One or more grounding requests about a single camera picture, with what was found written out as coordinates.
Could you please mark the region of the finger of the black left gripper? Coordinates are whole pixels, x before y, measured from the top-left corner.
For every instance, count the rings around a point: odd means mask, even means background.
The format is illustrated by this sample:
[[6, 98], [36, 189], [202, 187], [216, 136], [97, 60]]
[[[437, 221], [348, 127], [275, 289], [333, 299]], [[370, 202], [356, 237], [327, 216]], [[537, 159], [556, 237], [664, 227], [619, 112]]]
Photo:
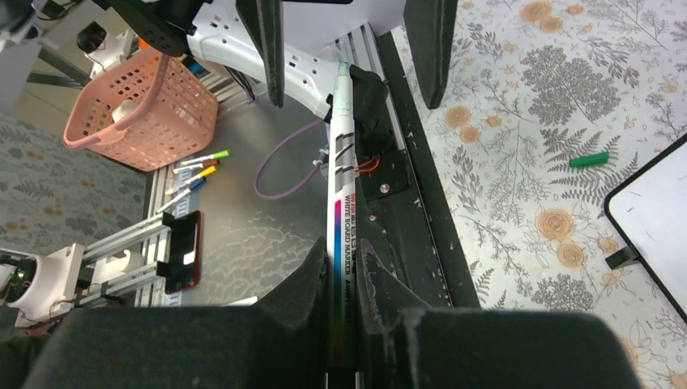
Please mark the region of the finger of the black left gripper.
[[284, 106], [284, 29], [280, 0], [238, 0], [237, 12], [263, 60], [271, 103]]
[[418, 86], [428, 109], [436, 109], [444, 97], [457, 8], [457, 0], [407, 0], [403, 9]]

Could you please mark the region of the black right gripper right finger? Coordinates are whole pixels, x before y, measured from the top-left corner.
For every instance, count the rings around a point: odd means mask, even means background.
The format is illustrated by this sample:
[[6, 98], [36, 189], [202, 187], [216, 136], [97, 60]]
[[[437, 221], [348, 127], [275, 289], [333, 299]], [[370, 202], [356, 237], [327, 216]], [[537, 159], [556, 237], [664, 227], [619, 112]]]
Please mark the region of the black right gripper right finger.
[[358, 246], [363, 388], [638, 388], [625, 349], [582, 313], [429, 306]]

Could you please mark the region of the black framed whiteboard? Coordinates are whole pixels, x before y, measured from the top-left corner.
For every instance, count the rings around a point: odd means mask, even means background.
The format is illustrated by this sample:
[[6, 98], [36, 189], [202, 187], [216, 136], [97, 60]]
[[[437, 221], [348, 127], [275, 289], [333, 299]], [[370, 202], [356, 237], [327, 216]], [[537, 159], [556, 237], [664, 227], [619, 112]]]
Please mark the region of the black framed whiteboard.
[[643, 165], [603, 202], [606, 217], [686, 318], [686, 137]]

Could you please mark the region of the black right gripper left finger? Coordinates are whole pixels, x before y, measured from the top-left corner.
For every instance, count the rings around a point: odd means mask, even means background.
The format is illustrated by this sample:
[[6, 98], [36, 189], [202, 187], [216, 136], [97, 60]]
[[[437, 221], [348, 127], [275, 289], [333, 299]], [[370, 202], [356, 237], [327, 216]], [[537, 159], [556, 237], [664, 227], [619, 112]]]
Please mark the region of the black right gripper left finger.
[[326, 243], [250, 306], [81, 309], [27, 388], [322, 388]]

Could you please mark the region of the green marker cap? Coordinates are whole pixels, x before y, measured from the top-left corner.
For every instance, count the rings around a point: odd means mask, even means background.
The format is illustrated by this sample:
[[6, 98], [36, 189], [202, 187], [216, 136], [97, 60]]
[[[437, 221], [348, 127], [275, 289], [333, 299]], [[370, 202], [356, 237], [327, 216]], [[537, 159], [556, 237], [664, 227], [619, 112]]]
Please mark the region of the green marker cap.
[[595, 154], [575, 157], [569, 160], [569, 167], [583, 169], [591, 166], [605, 165], [610, 158], [609, 152], [599, 152]]

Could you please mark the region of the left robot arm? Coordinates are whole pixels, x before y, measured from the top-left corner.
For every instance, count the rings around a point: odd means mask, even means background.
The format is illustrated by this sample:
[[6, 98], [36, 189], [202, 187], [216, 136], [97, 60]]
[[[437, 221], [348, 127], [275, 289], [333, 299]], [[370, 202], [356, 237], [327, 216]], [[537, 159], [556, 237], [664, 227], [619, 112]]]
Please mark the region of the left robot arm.
[[267, 85], [274, 106], [292, 98], [315, 116], [333, 115], [339, 63], [314, 54], [368, 24], [406, 29], [425, 104], [447, 85], [455, 1], [106, 1], [152, 48], [189, 54]]

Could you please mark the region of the white whiteboard marker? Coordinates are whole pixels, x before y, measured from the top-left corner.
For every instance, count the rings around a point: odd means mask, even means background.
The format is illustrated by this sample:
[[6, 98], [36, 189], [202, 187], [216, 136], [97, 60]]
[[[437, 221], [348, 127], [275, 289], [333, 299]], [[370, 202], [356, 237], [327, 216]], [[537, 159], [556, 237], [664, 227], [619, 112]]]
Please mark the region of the white whiteboard marker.
[[335, 77], [329, 149], [326, 254], [331, 300], [326, 378], [329, 388], [354, 388], [356, 153], [353, 85], [346, 62], [339, 64]]

